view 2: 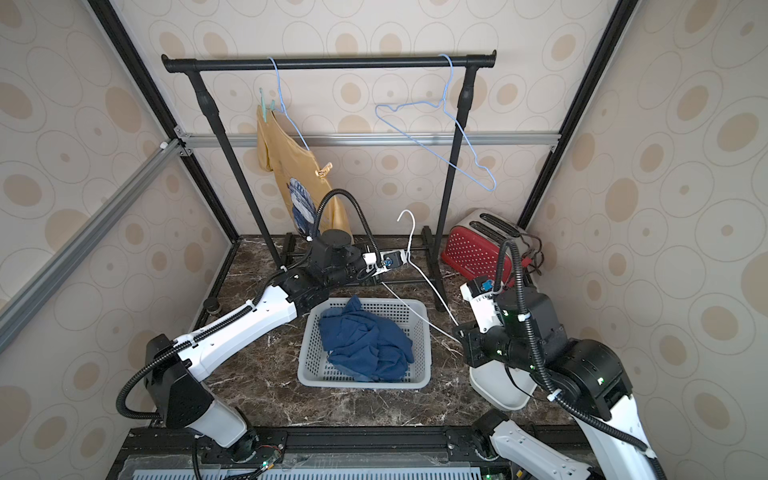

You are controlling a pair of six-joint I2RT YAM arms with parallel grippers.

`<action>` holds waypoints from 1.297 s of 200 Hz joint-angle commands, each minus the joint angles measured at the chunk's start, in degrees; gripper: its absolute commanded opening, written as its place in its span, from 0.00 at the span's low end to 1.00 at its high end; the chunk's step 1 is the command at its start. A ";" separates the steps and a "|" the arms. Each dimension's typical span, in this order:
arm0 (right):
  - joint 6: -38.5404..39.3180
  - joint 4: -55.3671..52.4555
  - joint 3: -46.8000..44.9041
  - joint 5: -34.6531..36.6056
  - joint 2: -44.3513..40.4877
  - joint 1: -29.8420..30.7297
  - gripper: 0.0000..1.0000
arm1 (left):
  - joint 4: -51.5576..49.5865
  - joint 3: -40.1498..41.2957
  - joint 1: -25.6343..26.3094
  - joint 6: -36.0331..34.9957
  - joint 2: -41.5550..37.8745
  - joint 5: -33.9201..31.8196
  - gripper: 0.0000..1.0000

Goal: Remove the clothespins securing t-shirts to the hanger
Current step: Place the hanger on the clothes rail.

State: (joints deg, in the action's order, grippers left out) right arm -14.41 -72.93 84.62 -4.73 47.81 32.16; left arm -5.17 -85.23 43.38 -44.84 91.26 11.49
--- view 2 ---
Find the white wire hanger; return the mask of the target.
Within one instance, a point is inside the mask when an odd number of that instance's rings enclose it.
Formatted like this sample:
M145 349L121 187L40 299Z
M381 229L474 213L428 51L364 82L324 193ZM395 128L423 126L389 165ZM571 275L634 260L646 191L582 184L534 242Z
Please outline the white wire hanger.
M416 222L416 219L415 219L415 216L414 216L413 212L410 209L403 209L400 212L400 214L399 214L399 216L397 218L397 221L399 222L403 218L404 215L408 215L410 217L410 219L411 219L411 230L410 230L410 233L408 235L407 246L406 246L406 249L405 249L405 261L406 261L406 263L408 265L410 265L420 275L421 279L417 280L417 281L423 280L426 283L426 285L429 286L429 288L432 290L433 294L436 295L436 297L437 297L437 299L439 301L439 304L445 309L445 312L448 314L448 316L451 319L451 321L453 322L454 326L458 326L459 325L458 321L456 320L454 314L450 310L450 308L449 308L449 306L448 306L448 304L447 304L447 302L446 302L446 300L444 298L444 295L440 293L440 290L437 288L437 286L434 284L434 282L427 276L427 274L424 273L424 271L412 259L412 242L413 242L413 237L414 237L414 234L415 234L415 229L416 229L416 223L417 222ZM396 298L398 301L400 301L401 303L403 303L405 305L403 299L386 282L382 281L381 285L394 298ZM423 322L425 322L429 327L435 329L436 331L438 331L440 334L444 335L448 339L450 339L450 340L452 340L452 341L454 341L456 343L460 343L459 340L457 338L455 338L453 335L449 334L444 329L442 329L442 328L438 327L437 325L435 325L434 323L432 323L426 317L426 314L422 315L422 314L417 313L412 307L408 307L408 308L411 310L411 312L415 313L416 316L419 319L421 319Z

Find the navy blue t-shirt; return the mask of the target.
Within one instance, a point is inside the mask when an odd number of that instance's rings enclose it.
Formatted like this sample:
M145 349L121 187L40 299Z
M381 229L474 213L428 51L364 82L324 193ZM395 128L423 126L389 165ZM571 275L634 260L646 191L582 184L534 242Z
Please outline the navy blue t-shirt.
M357 382L399 382L415 361L405 332L365 310L357 296L322 312L317 325L328 361Z

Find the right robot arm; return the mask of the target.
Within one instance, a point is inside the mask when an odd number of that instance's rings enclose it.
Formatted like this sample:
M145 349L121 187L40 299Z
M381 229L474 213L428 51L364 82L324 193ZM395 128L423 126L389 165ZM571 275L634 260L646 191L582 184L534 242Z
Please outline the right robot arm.
M665 478L629 376L610 347L568 338L551 300L533 287L496 292L481 277L460 292L475 319L455 333L473 388L493 406L473 426L480 457L508 460L534 479ZM558 452L509 418L536 388L577 422L595 466Z

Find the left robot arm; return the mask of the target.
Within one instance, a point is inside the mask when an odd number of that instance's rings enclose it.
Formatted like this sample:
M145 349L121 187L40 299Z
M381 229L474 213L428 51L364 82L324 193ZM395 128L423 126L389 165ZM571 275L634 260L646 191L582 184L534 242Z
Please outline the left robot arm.
M175 339L164 334L151 339L146 371L139 379L156 414L169 428L189 428L224 448L238 444L249 431L247 422L205 380L255 340L326 301L332 289L375 276L390 265L374 247L357 245L349 234L331 229L240 308Z

